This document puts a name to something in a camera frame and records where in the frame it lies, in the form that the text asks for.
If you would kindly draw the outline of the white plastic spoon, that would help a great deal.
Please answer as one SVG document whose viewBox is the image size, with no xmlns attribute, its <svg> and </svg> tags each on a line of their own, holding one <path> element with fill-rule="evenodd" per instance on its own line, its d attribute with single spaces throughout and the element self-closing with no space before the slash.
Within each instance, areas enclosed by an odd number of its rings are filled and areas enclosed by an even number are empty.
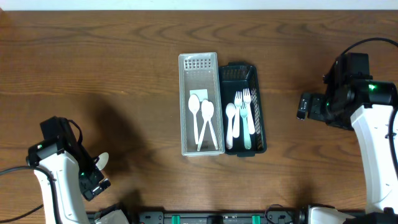
<svg viewBox="0 0 398 224">
<path fill-rule="evenodd" d="M 226 147 L 231 149 L 233 147 L 233 118 L 235 116 L 236 107 L 233 103 L 228 103 L 226 106 L 226 115 L 228 118 L 228 127 L 226 133 Z"/>
<path fill-rule="evenodd" d="M 205 106 L 203 106 L 203 105 L 201 104 L 201 112 L 202 112 L 202 109 L 204 109 L 204 108 L 205 108 Z M 204 135 L 205 135 L 206 124 L 207 124 L 207 117 L 206 117 L 206 114 L 203 114 L 203 113 L 202 113 L 202 117 L 203 117 L 204 123 L 203 123 L 203 127 L 202 127 L 202 129 L 201 129 L 200 137 L 199 137 L 199 140 L 198 140 L 197 151 L 200 151 L 200 149 L 201 149 L 201 145 L 202 145 L 202 143 L 203 143 L 203 138 L 204 138 Z"/>
<path fill-rule="evenodd" d="M 200 100 L 196 95 L 191 95 L 189 97 L 188 109 L 193 115 L 193 132 L 194 132 L 195 144 L 198 144 L 197 113 L 200 109 Z"/>
<path fill-rule="evenodd" d="M 103 170 L 109 160 L 109 154 L 107 152 L 101 153 L 95 160 L 95 165 L 99 170 Z"/>
<path fill-rule="evenodd" d="M 212 140 L 213 140 L 214 147 L 215 147 L 216 150 L 218 150 L 219 149 L 218 142 L 217 142 L 217 139 L 216 139 L 216 134 L 215 134 L 215 130 L 214 130 L 213 124 L 211 122 L 211 119 L 212 119 L 213 114 L 214 114 L 214 105 L 213 105 L 212 102 L 210 102 L 208 100 L 203 100 L 202 105 L 205 106 L 205 108 L 202 109 L 202 113 L 206 114 L 207 123 L 209 124 L 209 127 L 210 127 L 210 132 L 211 132 L 211 137 L 212 137 Z"/>
</svg>

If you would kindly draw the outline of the white plastic fork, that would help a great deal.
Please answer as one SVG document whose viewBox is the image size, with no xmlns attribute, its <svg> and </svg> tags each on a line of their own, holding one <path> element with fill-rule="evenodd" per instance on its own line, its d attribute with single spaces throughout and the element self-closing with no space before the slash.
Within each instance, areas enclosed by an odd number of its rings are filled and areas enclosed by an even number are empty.
<svg viewBox="0 0 398 224">
<path fill-rule="evenodd" d="M 248 110 L 247 110 L 247 106 L 245 104 L 245 102 L 242 102 L 242 105 L 240 107 L 240 116 L 242 118 L 242 122 L 243 122 L 243 141 L 244 141 L 244 147 L 249 150 L 252 148 L 252 144 L 251 144 L 251 137 L 249 134 L 249 130 L 248 130 Z"/>
<path fill-rule="evenodd" d="M 254 134 L 255 128 L 254 128 L 254 121 L 253 121 L 252 111 L 251 111 L 251 94 L 250 94 L 250 91 L 248 88 L 245 88 L 243 90 L 243 101 L 245 102 L 246 108 L 248 111 L 247 120 L 248 120 L 249 134 Z"/>
<path fill-rule="evenodd" d="M 237 91 L 234 98 L 234 105 L 236 108 L 234 115 L 234 123 L 233 123 L 233 137 L 238 138 L 240 134 L 239 122 L 240 122 L 240 107 L 243 103 L 243 93 L 241 91 Z"/>
</svg>

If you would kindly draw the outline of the clear plastic basket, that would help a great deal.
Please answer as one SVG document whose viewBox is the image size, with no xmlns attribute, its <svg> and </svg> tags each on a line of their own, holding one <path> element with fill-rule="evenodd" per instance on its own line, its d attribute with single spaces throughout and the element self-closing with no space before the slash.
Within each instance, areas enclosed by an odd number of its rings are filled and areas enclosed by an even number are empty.
<svg viewBox="0 0 398 224">
<path fill-rule="evenodd" d="M 217 54 L 215 52 L 180 54 L 178 56 L 178 69 L 182 155 L 187 157 L 217 156 L 224 153 L 223 115 Z M 214 105 L 211 122 L 215 130 L 218 150 L 214 147 L 210 127 L 207 123 L 201 149 L 197 151 L 198 145 L 195 144 L 193 132 L 193 115 L 188 109 L 188 100 L 191 95 L 196 95 L 200 100 L 200 109 L 197 113 L 198 140 L 204 123 L 201 104 L 203 100 L 208 100 Z"/>
</svg>

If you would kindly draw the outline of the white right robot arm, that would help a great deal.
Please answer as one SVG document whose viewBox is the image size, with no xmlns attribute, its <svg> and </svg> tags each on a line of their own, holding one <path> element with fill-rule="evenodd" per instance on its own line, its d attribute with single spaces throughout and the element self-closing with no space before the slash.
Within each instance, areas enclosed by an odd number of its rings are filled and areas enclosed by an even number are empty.
<svg viewBox="0 0 398 224">
<path fill-rule="evenodd" d="M 307 223 L 397 223 L 397 92 L 358 93 L 330 126 L 353 130 L 366 182 L 365 214 L 354 216 L 326 206 L 308 209 Z"/>
</svg>

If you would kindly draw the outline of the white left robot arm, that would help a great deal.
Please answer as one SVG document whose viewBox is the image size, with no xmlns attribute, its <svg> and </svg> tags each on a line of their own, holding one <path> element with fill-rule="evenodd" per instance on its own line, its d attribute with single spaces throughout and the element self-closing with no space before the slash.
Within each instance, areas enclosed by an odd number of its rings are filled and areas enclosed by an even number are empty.
<svg viewBox="0 0 398 224">
<path fill-rule="evenodd" d="M 85 159 L 82 164 L 88 169 L 81 170 L 72 146 L 57 138 L 31 146 L 27 163 L 40 184 L 46 223 L 89 223 L 83 201 L 111 185 L 94 159 Z"/>
</svg>

